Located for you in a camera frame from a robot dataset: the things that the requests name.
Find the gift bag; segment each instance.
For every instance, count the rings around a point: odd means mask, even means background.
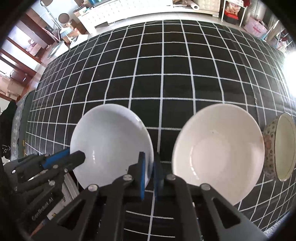
[[[265,33],[267,33],[267,29],[261,23],[259,23],[257,20],[253,18],[249,18],[249,21],[244,26],[244,29],[248,33],[258,38],[261,38]]]

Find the white floor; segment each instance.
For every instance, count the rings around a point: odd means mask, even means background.
[[[132,18],[127,18],[120,20],[118,22],[112,23],[109,26],[104,25],[103,27],[97,26],[96,33],[90,34],[89,38],[97,36],[101,33],[125,27],[132,24],[143,23],[143,22],[150,22],[150,21],[157,21],[157,20],[193,20],[193,21],[204,21],[210,23],[217,23],[222,24],[227,27],[235,28],[241,31],[244,31],[243,28],[239,27],[238,25],[233,25],[231,23],[227,23],[225,21],[221,22],[220,18],[213,17],[209,14],[202,14],[202,13],[192,13],[192,12],[162,12],[162,13],[152,13],[146,14],[141,16],[135,16]]]

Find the paper roll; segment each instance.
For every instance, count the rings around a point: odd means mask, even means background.
[[[191,1],[191,0],[186,0],[186,3],[187,3],[187,5],[190,5],[190,7],[191,7],[193,10],[199,10],[199,8],[200,8],[196,3],[194,3],[194,2]]]

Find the black tablecloth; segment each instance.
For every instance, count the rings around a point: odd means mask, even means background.
[[[146,125],[164,168],[186,121],[215,103],[247,110],[261,130],[276,115],[295,118],[283,78],[284,56],[251,35],[219,24],[188,20],[147,22],[89,39],[49,64],[35,92],[26,153],[54,153],[70,145],[75,125],[105,103],[130,108]],[[266,230],[294,200],[295,172],[286,182],[261,174],[236,207]],[[129,205],[125,239],[172,239],[173,204]]]

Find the patterned bowl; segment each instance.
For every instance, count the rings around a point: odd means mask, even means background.
[[[286,181],[296,162],[296,127],[288,113],[277,116],[263,130],[265,145],[264,174],[270,178]]]

